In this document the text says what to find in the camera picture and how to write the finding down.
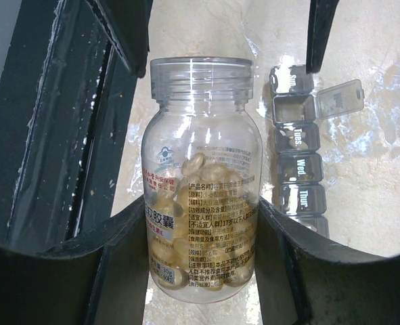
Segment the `grey weekly pill organizer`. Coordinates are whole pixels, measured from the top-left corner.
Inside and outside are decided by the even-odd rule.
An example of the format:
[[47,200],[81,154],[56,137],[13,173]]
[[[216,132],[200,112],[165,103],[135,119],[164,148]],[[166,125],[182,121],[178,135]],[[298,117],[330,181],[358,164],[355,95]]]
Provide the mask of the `grey weekly pill organizer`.
[[303,65],[280,65],[270,70],[272,121],[277,153],[280,211],[306,228],[329,236],[320,130],[326,120],[364,107],[359,79],[315,92],[313,75]]

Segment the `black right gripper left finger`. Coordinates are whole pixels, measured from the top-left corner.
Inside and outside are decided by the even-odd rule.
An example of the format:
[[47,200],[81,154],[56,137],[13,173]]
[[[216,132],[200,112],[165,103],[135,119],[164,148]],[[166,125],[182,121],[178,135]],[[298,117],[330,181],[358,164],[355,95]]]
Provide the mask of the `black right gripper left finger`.
[[44,253],[0,245],[0,324],[141,324],[144,200]]

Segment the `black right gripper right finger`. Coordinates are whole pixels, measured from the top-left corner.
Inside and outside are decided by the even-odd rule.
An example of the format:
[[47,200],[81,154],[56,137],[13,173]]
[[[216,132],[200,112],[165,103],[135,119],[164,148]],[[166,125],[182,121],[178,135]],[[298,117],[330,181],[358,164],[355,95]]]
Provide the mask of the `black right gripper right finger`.
[[339,244],[265,199],[255,248],[264,324],[400,324],[400,255]]

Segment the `clear pill bottle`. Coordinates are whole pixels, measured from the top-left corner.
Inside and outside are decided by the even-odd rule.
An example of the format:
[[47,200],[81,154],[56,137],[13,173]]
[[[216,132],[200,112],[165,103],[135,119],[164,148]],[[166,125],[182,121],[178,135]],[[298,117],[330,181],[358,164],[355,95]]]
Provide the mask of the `clear pill bottle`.
[[263,143],[245,109],[252,62],[160,58],[150,78],[159,109],[141,163],[152,279],[183,302],[228,299],[254,271]]

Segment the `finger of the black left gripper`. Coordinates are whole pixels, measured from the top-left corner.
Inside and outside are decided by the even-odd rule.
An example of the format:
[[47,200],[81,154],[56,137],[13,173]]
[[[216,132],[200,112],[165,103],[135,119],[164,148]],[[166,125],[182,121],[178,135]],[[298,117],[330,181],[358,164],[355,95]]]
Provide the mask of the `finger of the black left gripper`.
[[153,0],[86,0],[128,71],[144,78]]
[[307,31],[306,73],[318,73],[324,60],[339,0],[311,0]]

